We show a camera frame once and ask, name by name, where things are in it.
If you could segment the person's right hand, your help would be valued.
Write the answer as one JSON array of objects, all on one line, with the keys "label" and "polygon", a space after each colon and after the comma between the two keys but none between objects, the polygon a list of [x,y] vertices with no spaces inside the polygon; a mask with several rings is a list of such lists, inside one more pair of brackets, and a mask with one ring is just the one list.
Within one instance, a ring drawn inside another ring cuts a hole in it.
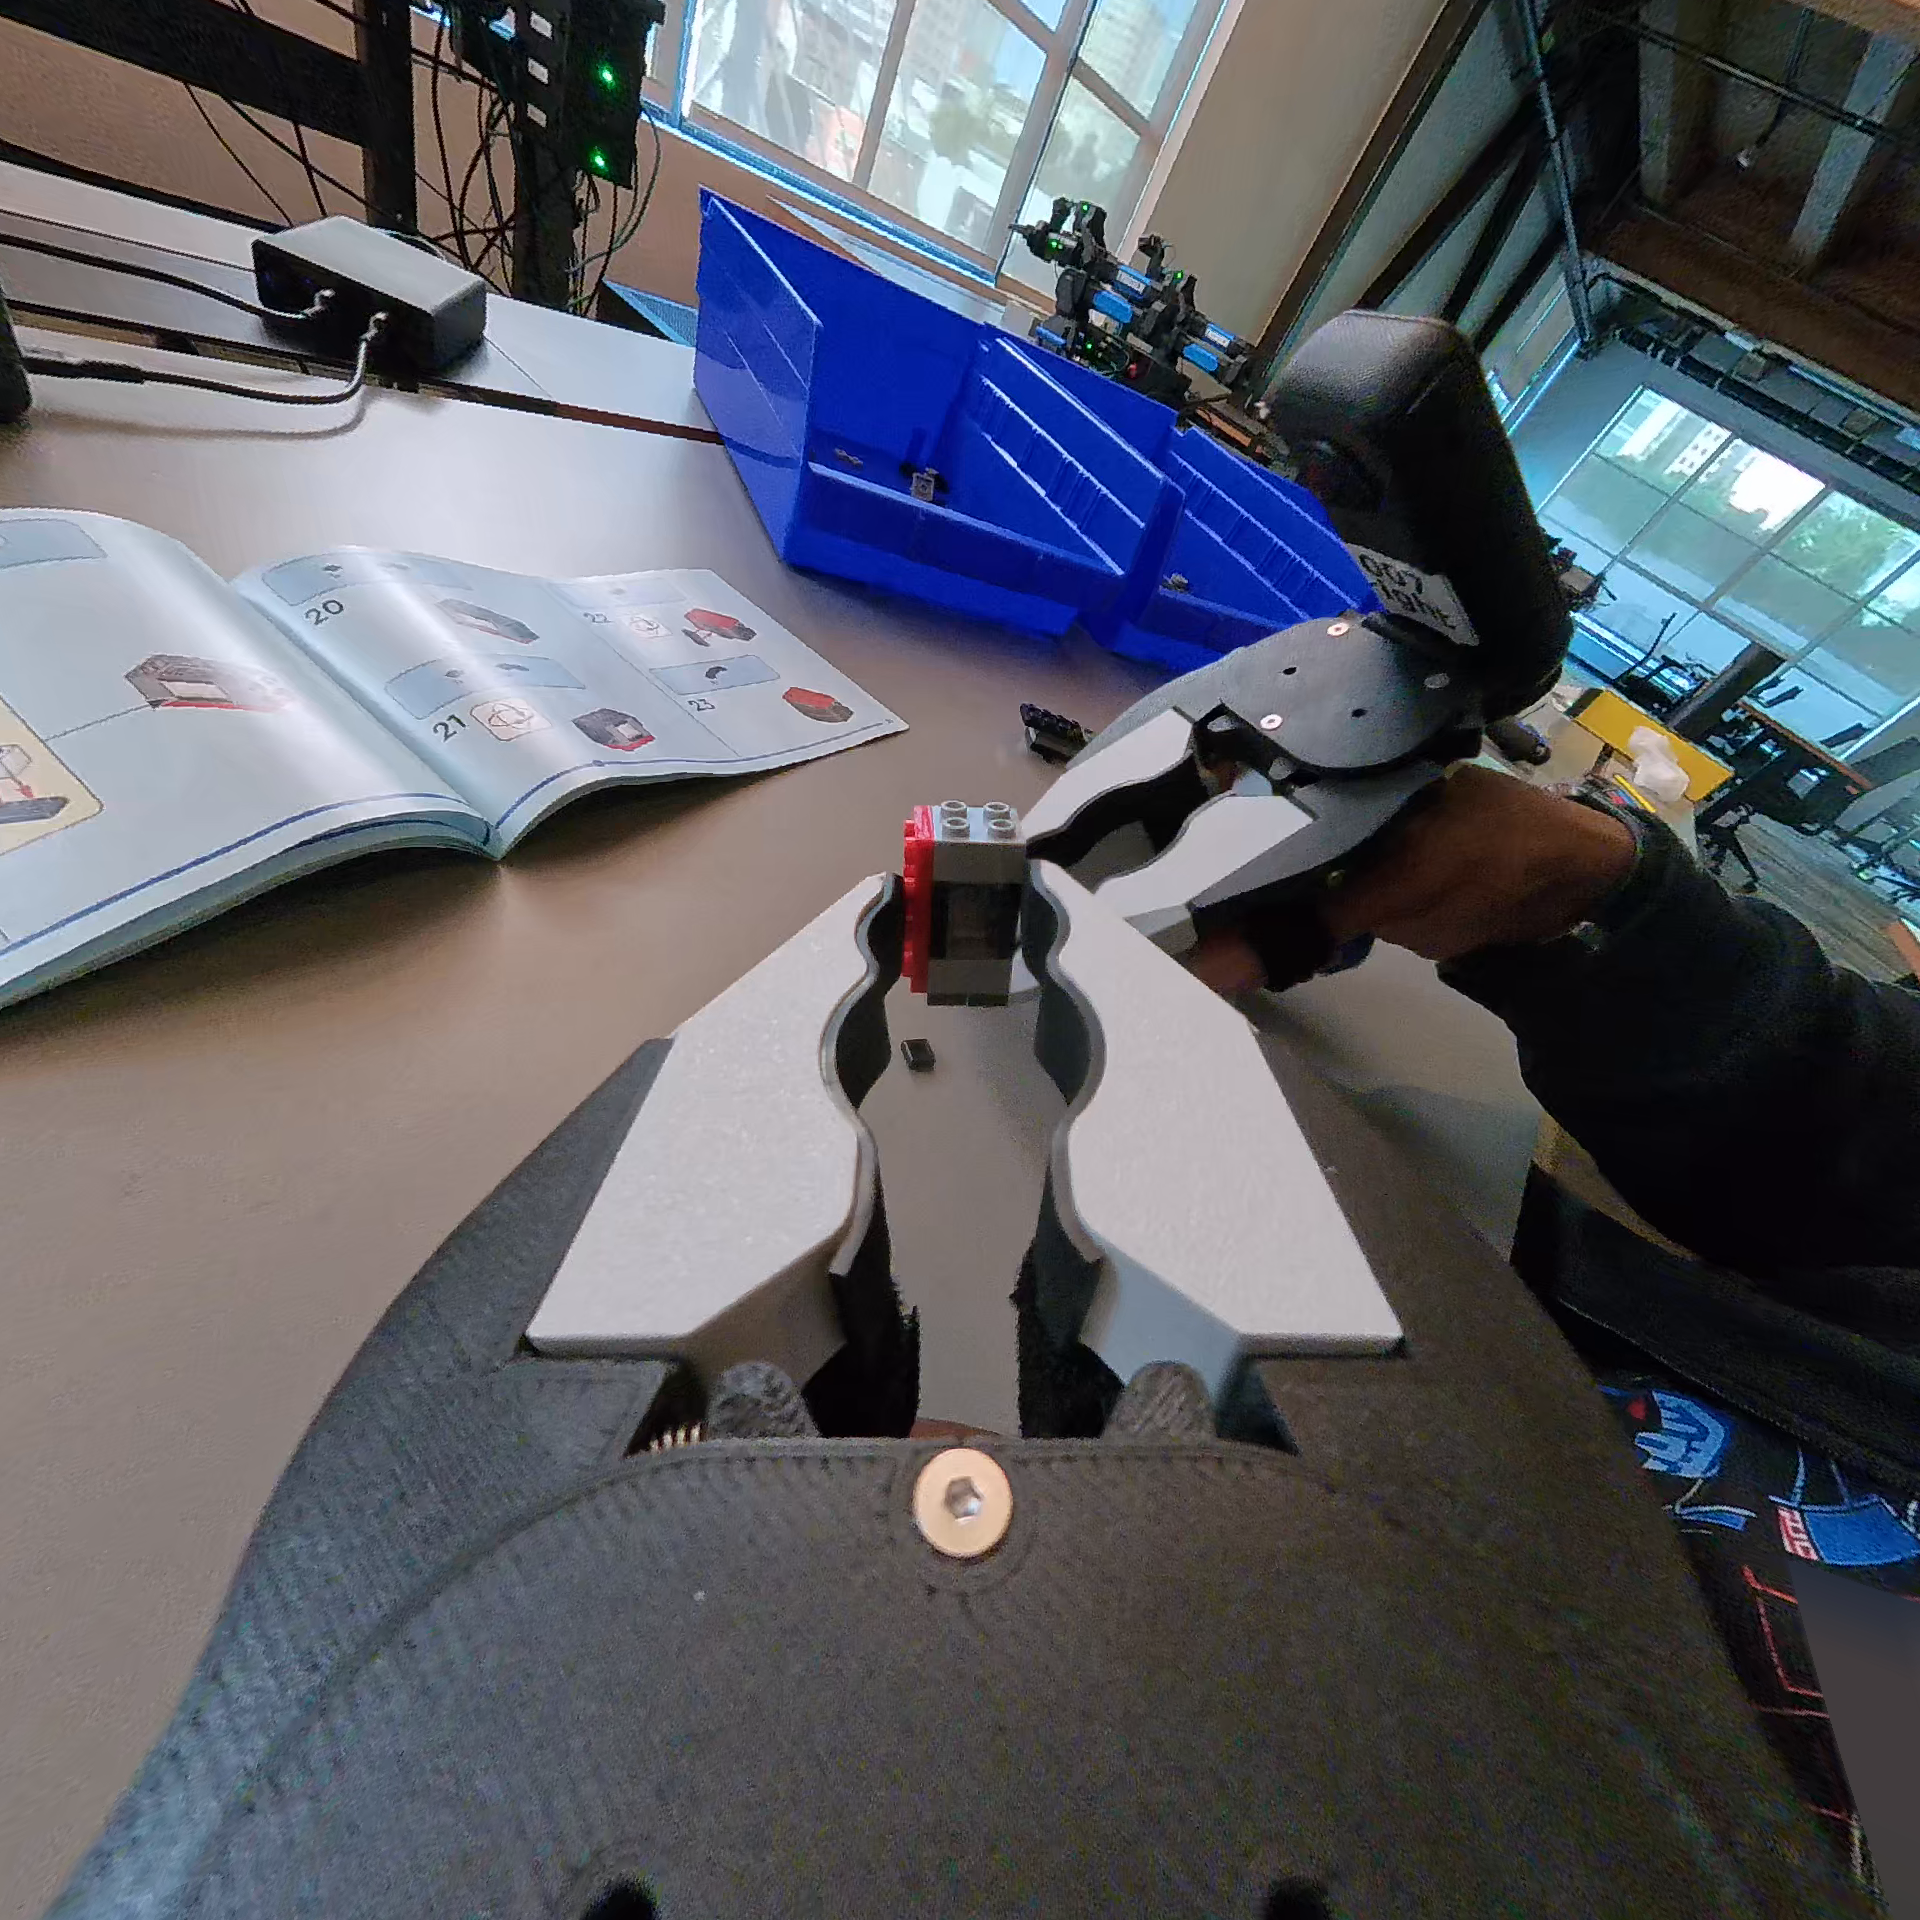
[{"label": "person's right hand", "polygon": [[1629,879],[1638,840],[1612,812],[1477,766],[1411,804],[1313,897],[1213,925],[1185,966],[1213,991],[1285,989],[1360,944],[1435,965],[1550,944]]}]

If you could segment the equipment rack with green lights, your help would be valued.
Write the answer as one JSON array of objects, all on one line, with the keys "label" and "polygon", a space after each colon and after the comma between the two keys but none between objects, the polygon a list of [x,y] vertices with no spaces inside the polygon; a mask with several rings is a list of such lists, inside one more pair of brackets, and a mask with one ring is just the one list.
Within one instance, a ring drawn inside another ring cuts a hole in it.
[{"label": "equipment rack with green lights", "polygon": [[501,292],[590,316],[652,205],[648,2],[344,4],[369,159],[425,194],[425,237]]}]

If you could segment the distant tall windows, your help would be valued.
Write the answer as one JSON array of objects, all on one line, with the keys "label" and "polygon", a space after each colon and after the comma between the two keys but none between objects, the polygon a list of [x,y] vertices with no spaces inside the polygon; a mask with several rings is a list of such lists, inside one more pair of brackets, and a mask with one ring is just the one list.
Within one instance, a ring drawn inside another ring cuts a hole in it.
[{"label": "distant tall windows", "polygon": [[1540,508],[1598,590],[1574,661],[1678,702],[1759,646],[1759,704],[1832,752],[1916,714],[1918,532],[1636,390]]}]

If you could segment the blue plastic bin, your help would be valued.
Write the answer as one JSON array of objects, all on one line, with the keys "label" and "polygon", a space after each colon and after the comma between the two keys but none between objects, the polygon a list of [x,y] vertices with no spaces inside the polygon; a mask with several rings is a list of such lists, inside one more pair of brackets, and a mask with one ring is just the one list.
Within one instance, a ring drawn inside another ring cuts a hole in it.
[{"label": "blue plastic bin", "polygon": [[1180,498],[1069,369],[702,192],[692,384],[796,569],[1038,634],[1112,609]]},{"label": "blue plastic bin", "polygon": [[1087,631],[1171,674],[1307,618],[1366,617],[1383,600],[1320,502],[1199,426],[1153,455],[1180,510],[1143,549],[1112,609]]}]

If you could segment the light blue instruction booklet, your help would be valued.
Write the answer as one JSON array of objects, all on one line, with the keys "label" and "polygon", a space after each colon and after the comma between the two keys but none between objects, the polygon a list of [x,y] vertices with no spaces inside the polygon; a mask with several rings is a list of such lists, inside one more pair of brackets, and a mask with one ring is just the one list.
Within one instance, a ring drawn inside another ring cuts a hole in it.
[{"label": "light blue instruction booklet", "polygon": [[501,858],[603,788],[905,732],[705,569],[329,546],[227,580],[78,510],[3,514],[3,702],[5,1005],[358,854]]}]

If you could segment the large grid window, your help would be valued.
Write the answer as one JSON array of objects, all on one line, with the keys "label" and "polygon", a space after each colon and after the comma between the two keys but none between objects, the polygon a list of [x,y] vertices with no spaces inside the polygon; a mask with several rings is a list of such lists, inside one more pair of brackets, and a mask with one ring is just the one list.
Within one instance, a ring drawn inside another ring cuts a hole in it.
[{"label": "large grid window", "polygon": [[646,103],[679,134],[976,277],[1032,281],[1055,198],[1117,241],[1238,6],[667,2]]}]

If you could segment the red and grey brick assembly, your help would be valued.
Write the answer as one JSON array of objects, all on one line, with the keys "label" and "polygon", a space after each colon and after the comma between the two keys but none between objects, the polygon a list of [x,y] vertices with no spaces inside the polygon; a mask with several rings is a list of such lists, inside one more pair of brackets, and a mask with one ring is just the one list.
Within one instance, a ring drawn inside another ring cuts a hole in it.
[{"label": "red and grey brick assembly", "polygon": [[902,822],[902,976],[933,1005],[1013,991],[1025,849],[1008,802],[941,800]]}]

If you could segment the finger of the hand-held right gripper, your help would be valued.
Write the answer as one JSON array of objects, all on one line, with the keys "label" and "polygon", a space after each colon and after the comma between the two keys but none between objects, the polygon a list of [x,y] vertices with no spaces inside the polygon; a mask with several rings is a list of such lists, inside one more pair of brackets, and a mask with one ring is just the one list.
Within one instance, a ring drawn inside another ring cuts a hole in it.
[{"label": "finger of the hand-held right gripper", "polygon": [[1096,897],[1168,956],[1189,956],[1204,910],[1283,879],[1292,846],[1327,822],[1327,804],[1236,791],[1201,804],[1145,864],[1096,884]]},{"label": "finger of the hand-held right gripper", "polygon": [[1110,727],[1025,812],[1023,854],[1069,872],[1135,872],[1248,767],[1231,717],[1204,724],[1168,706],[1137,727]]}]

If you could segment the black power brick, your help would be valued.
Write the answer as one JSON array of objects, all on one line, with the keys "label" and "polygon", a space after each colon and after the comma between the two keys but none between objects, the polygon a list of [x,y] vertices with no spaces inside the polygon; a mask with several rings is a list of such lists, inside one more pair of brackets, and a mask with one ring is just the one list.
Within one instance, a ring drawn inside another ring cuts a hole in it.
[{"label": "black power brick", "polygon": [[326,343],[353,348],[382,317],[380,373],[439,375],[486,338],[488,286],[396,230],[332,215],[256,236],[252,260],[261,304],[288,322],[308,316]]}]

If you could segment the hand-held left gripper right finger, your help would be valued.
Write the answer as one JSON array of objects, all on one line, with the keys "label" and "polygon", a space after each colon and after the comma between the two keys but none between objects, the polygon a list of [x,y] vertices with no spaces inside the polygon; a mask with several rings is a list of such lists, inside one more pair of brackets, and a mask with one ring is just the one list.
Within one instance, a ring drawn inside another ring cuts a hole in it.
[{"label": "hand-held left gripper right finger", "polygon": [[1031,868],[1035,1054],[1062,1094],[1023,1257],[1025,1433],[1283,1433],[1256,1364],[1400,1320],[1256,1034],[1062,868]]}]

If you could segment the robot arms with blue parts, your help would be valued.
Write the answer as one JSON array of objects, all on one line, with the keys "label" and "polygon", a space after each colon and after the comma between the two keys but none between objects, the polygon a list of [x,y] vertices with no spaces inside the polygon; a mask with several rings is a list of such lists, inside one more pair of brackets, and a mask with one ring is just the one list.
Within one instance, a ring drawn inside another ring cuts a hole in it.
[{"label": "robot arms with blue parts", "polygon": [[1246,400],[1256,345],[1199,311],[1196,278],[1168,266],[1159,236],[1147,233],[1135,244],[1137,260],[1127,263],[1109,248],[1107,221],[1096,202],[1054,198],[1044,216],[1015,226],[1054,277],[1051,313],[1029,338],[1174,409],[1192,401],[1192,375]]}]

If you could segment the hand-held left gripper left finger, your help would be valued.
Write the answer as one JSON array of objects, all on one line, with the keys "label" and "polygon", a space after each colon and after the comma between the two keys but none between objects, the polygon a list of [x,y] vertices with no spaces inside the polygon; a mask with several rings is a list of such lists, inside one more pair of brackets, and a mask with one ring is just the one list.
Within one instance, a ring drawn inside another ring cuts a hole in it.
[{"label": "hand-held left gripper left finger", "polygon": [[774,1364],[820,1425],[910,1425],[900,1302],[860,1105],[891,1061],[899,876],[860,882],[685,1020],[525,1330],[543,1354]]}]

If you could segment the grey desk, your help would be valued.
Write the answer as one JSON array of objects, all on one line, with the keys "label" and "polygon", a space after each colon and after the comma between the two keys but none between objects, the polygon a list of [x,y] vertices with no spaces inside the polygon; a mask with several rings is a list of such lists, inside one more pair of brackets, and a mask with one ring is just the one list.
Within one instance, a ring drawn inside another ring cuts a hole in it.
[{"label": "grey desk", "polygon": [[376,854],[5,1014],[5,1914],[38,1914],[184,1687],[283,1462],[392,1295],[637,1044],[862,876],[917,800],[1029,804],[1021,702],[1147,671],[789,572],[689,352],[494,304],[494,381],[357,413],[47,378],[5,502],[220,573],[380,544],[723,573],[910,732],[745,784],[574,802],[501,864]]}]

